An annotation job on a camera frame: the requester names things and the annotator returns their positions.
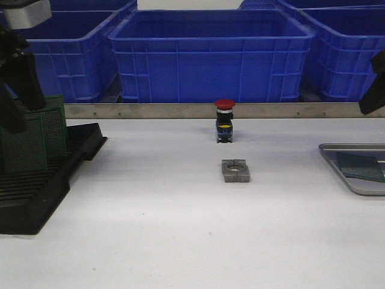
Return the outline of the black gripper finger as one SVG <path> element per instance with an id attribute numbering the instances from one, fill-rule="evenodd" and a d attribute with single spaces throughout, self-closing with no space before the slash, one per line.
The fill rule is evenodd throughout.
<path id="1" fill-rule="evenodd" d="M 41 110 L 46 107 L 46 99 L 40 87 L 35 68 L 35 57 L 26 52 L 18 57 L 19 92 L 18 96 L 29 110 Z"/>
<path id="2" fill-rule="evenodd" d="M 11 134 L 26 130 L 26 120 L 3 81 L 1 81 L 1 127 Z"/>
<path id="3" fill-rule="evenodd" d="M 360 111 L 364 115 L 384 107 L 384 50 L 371 59 L 371 64 L 376 77 L 359 102 Z"/>

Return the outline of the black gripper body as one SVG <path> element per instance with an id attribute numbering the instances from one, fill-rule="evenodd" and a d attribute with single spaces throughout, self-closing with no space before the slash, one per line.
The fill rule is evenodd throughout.
<path id="1" fill-rule="evenodd" d="M 28 47 L 24 36 L 1 25 L 1 78 L 4 81 L 27 81 L 29 56 L 23 52 Z"/>

